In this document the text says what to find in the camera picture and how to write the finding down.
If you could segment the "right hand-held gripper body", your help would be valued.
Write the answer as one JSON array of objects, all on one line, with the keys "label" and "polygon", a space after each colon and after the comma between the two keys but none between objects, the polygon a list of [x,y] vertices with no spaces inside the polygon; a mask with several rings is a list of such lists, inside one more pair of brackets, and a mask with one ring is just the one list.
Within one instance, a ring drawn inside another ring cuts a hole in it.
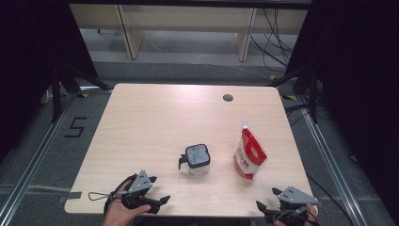
[{"label": "right hand-held gripper body", "polygon": [[288,186],[277,196],[280,206],[274,219],[285,225],[303,225],[308,219],[306,203],[317,205],[318,199],[307,193]]}]

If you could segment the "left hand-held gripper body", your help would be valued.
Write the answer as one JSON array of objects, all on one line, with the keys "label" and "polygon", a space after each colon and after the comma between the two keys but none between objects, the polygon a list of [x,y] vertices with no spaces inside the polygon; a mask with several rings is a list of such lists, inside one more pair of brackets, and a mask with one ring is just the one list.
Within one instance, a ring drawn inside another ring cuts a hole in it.
[{"label": "left hand-held gripper body", "polygon": [[156,214],[157,207],[152,200],[147,199],[145,194],[152,187],[152,181],[145,170],[139,174],[135,174],[131,178],[131,182],[121,192],[121,202],[127,209],[136,209],[142,205],[149,205],[151,209],[149,214]]}]

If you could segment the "red and white spout pouch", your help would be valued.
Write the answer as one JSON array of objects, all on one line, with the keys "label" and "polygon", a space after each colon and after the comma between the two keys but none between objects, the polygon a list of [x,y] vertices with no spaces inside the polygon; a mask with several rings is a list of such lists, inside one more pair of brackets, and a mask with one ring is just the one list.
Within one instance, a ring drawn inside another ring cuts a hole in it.
[{"label": "red and white spout pouch", "polygon": [[234,166],[237,173],[245,179],[253,180],[266,160],[267,155],[262,145],[249,130],[247,122],[244,121],[241,139],[234,153]]}]

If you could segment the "person's right hand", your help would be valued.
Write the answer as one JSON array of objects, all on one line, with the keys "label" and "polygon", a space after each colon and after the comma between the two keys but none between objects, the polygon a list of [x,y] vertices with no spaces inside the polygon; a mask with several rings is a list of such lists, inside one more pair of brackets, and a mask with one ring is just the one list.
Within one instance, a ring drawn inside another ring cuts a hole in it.
[{"label": "person's right hand", "polygon": [[306,203],[305,206],[306,206],[306,208],[308,210],[308,219],[304,223],[304,226],[316,226],[317,225],[317,221],[316,221],[317,212],[316,212],[316,210],[309,203]]}]

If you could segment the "person's left hand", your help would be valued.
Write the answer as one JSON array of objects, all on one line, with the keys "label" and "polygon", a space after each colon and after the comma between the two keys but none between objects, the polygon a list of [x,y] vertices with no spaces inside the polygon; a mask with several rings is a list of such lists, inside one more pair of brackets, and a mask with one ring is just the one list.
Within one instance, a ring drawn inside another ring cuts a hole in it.
[{"label": "person's left hand", "polygon": [[142,205],[135,209],[127,209],[120,201],[120,195],[108,205],[102,226],[129,226],[134,218],[151,210],[149,205]]}]

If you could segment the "grey tape strip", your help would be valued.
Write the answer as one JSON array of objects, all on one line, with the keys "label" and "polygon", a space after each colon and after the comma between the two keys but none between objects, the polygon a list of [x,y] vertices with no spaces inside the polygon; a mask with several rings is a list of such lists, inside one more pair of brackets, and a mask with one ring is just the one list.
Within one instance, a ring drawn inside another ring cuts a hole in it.
[{"label": "grey tape strip", "polygon": [[58,202],[66,202],[67,200],[80,199],[82,192],[68,192],[67,194],[60,196]]}]

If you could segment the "black metal stand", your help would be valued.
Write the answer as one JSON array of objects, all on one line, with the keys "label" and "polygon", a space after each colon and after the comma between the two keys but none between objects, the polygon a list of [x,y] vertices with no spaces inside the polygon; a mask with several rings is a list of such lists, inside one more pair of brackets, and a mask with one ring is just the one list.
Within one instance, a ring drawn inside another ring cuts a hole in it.
[{"label": "black metal stand", "polygon": [[301,66],[297,69],[294,69],[285,75],[282,78],[274,80],[270,87],[276,88],[279,85],[295,78],[296,82],[293,87],[293,92],[296,95],[303,95],[305,92],[309,94],[309,102],[307,106],[310,110],[310,116],[314,123],[317,123],[316,117],[316,106],[317,106],[317,76],[314,70],[310,69],[306,66]]},{"label": "black metal stand", "polygon": [[71,94],[77,94],[81,89],[75,78],[80,77],[88,81],[90,84],[103,90],[110,90],[111,87],[101,81],[97,73],[90,74],[79,70],[72,65],[58,64],[55,65],[52,72],[52,94],[53,94],[53,118],[52,122],[56,122],[60,117],[61,108],[61,92],[60,86],[63,85],[65,90]]}]

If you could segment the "black curtain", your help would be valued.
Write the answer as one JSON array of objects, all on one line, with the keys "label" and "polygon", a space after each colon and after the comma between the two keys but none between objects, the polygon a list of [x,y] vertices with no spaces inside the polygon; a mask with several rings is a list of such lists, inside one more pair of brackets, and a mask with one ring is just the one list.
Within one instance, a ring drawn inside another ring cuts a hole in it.
[{"label": "black curtain", "polygon": [[399,0],[311,0],[288,68],[313,76],[392,220],[399,225]]},{"label": "black curtain", "polygon": [[0,163],[58,73],[97,75],[68,0],[0,0]]}]

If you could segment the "light wooden shelf unit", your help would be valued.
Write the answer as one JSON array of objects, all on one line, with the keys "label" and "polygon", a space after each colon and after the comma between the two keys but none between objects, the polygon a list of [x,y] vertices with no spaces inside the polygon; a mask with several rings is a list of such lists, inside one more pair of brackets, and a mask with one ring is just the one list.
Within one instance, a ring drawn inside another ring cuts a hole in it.
[{"label": "light wooden shelf unit", "polygon": [[127,56],[135,59],[147,31],[232,33],[238,59],[245,61],[252,34],[276,31],[297,35],[305,9],[209,8],[172,6],[100,5],[71,3],[78,26],[85,29],[119,30]]}]

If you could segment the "metal floor rail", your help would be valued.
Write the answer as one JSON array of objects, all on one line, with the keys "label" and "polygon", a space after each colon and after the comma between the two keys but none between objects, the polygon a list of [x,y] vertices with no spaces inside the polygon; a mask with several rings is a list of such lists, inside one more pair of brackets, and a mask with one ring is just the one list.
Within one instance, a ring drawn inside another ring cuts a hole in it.
[{"label": "metal floor rail", "polygon": [[332,178],[340,197],[342,198],[343,205],[348,213],[348,216],[353,222],[354,226],[370,226],[368,220],[361,211],[360,205],[348,183],[345,181],[343,173],[335,161],[334,156],[327,142],[322,135],[318,124],[313,120],[311,112],[302,109],[305,114],[305,121],[308,125],[311,135],[316,142],[318,150],[326,164],[327,170]]},{"label": "metal floor rail", "polygon": [[0,207],[0,226],[8,226],[16,213],[26,190],[35,177],[45,155],[52,145],[56,134],[65,119],[65,115],[76,99],[77,93],[68,94],[58,117],[49,125],[40,145],[36,148],[32,158],[24,168],[24,172],[17,183],[12,187],[5,202]]}]

